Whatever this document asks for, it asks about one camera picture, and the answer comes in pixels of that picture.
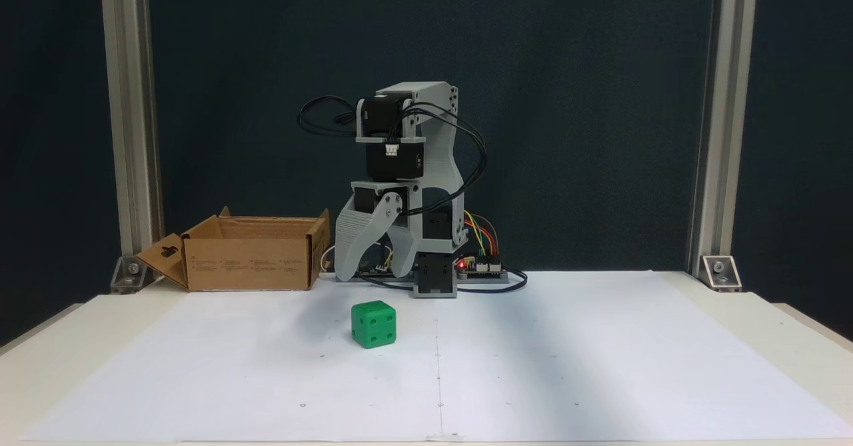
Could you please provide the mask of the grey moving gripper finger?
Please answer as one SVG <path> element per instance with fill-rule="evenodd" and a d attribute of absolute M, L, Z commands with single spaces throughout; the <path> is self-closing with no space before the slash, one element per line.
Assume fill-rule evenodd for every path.
<path fill-rule="evenodd" d="M 381 237 L 389 237 L 389 228 L 397 220 L 380 216 L 380 209 L 362 213 L 353 209 L 350 197 L 337 219 L 335 233 L 335 264 L 337 279 L 351 280 L 359 272 L 359 264 L 367 249 Z"/>

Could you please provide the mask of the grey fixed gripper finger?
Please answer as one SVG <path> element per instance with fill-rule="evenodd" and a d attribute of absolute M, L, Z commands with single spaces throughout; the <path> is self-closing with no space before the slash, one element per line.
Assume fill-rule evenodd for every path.
<path fill-rule="evenodd" d="M 411 272 L 421 242 L 423 242 L 423 218 L 405 216 L 406 225 L 392 224 L 389 239 L 392 242 L 392 272 L 396 278 L 402 278 Z"/>

